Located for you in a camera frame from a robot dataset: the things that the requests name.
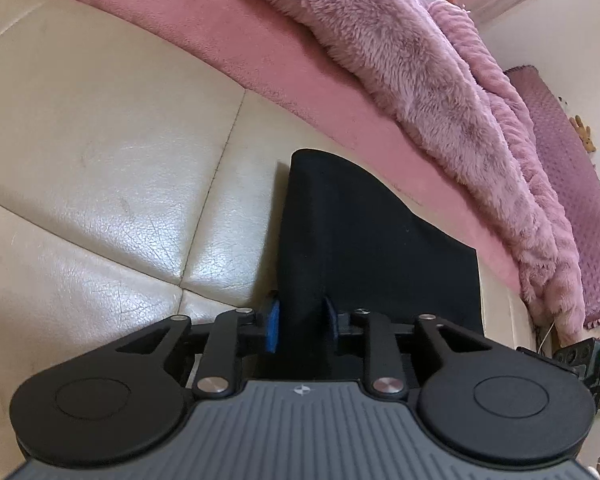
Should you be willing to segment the black pants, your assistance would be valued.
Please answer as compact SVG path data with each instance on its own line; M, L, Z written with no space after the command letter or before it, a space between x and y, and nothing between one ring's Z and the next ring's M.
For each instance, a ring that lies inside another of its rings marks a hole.
M278 237L277 380L358 374L332 354L337 316L366 309L393 323L430 313L483 332L475 249L417 217L372 174L340 156L291 157Z

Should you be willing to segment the purple pillow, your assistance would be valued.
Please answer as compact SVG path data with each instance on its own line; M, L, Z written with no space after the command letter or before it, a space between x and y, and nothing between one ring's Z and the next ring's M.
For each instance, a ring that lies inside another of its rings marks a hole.
M536 151L565 209L580 257L584 326L600 325L600 179L558 98L533 66L506 72L527 105Z

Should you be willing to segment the small orange plush toy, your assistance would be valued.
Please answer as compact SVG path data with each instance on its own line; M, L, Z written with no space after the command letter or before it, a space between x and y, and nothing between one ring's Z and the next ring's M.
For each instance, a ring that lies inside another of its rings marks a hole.
M569 122L573 126L574 131L577 133L585 151L588 154L595 153L596 147L592 141L591 127L585 125L585 123L579 115L570 117Z

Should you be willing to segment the cream leather bed bench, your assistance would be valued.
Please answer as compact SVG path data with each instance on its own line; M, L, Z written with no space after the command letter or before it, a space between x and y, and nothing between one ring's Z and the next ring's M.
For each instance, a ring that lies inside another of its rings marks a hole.
M463 242L486 232L310 36L327 118L303 117L73 0L0 0L0 479L28 377L172 314L205 321L273 288L291 154L350 158Z

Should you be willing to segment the fluffy mauve blanket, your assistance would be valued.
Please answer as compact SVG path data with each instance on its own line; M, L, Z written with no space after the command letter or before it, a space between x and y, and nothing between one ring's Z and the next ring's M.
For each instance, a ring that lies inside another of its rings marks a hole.
M422 0L266 0L329 56L474 198L514 257L533 321L564 344L583 332L573 232L535 149L528 110L468 16Z

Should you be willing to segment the pink bed sheet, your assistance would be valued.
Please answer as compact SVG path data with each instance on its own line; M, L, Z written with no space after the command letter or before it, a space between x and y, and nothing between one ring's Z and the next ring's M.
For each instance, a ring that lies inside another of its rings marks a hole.
M265 0L76 0L175 44L362 158L475 247L509 288L518 269L472 198L427 158L309 29Z

